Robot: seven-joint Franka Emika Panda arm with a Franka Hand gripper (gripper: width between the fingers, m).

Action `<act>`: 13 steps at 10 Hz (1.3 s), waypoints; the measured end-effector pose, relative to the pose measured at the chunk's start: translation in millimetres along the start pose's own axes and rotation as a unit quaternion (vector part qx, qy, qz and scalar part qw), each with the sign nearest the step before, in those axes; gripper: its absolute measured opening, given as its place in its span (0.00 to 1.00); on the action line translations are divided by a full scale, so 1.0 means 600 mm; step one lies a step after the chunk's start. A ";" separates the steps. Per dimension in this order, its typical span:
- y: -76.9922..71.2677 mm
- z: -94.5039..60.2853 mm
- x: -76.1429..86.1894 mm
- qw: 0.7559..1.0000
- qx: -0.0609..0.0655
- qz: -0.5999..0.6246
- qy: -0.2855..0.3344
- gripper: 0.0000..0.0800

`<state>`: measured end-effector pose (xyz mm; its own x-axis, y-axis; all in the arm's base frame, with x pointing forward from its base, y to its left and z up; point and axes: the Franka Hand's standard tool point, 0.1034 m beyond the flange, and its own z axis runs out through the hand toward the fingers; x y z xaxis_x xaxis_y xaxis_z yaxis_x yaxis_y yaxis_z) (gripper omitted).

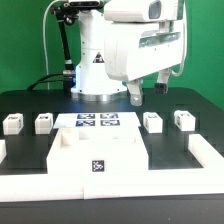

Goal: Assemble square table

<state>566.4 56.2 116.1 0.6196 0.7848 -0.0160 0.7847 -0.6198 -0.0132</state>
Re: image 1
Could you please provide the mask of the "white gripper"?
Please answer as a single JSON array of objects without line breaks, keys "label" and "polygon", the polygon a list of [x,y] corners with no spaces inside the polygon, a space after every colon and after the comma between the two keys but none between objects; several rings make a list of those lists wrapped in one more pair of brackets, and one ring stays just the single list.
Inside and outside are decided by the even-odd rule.
[{"label": "white gripper", "polygon": [[104,40],[105,70],[111,79],[127,82],[130,103],[141,106],[142,79],[138,78],[161,70],[154,88],[157,94],[166,94],[171,75],[166,68],[181,63],[183,46],[181,21],[165,33],[159,32],[158,23],[111,23]]}]

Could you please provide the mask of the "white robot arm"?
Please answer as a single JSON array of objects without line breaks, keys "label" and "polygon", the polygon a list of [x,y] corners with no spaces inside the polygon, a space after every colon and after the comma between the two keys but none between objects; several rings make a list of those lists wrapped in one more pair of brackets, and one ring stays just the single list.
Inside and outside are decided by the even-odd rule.
[{"label": "white robot arm", "polygon": [[142,79],[156,73],[165,94],[174,66],[186,57],[185,0],[68,0],[78,16],[81,61],[72,94],[108,101],[128,92],[143,103]]}]

